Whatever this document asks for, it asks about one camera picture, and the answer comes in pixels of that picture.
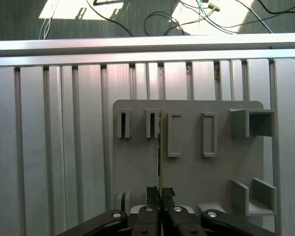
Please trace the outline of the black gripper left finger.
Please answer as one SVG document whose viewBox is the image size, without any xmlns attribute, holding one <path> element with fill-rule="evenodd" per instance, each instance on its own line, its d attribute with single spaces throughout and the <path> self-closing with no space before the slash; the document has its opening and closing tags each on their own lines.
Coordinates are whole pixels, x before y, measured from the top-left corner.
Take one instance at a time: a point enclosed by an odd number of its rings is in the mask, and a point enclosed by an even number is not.
<svg viewBox="0 0 295 236">
<path fill-rule="evenodd" d="M 146 188 L 147 204 L 133 207 L 130 214 L 114 209 L 68 229 L 60 236 L 159 236 L 160 194 L 156 186 Z"/>
</svg>

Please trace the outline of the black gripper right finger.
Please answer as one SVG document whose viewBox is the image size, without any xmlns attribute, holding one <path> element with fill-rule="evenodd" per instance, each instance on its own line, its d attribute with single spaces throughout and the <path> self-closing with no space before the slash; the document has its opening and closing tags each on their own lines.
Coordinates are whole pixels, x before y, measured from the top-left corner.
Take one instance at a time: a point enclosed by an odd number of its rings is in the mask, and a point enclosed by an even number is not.
<svg viewBox="0 0 295 236">
<path fill-rule="evenodd" d="M 216 209 L 200 215 L 174 202 L 172 188 L 161 193 L 162 221 L 165 236 L 269 236 L 271 231 L 249 223 L 237 216 Z"/>
</svg>

